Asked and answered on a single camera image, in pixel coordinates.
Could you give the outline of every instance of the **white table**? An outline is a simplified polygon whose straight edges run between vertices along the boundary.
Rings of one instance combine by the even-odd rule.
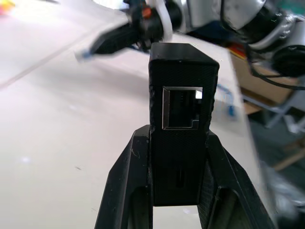
[[[97,14],[89,1],[47,10],[15,2],[19,9],[0,19],[0,228],[92,229],[110,168],[133,131],[149,123],[149,56],[125,50],[79,64],[74,52],[90,44],[94,28],[123,16],[103,8]],[[87,4],[94,13],[85,13]],[[25,16],[34,6],[48,14]],[[211,130],[267,203],[229,53],[181,35],[173,42],[191,43],[220,63],[219,82],[233,92],[239,121],[214,114]],[[200,228],[196,207],[157,208],[154,228]]]

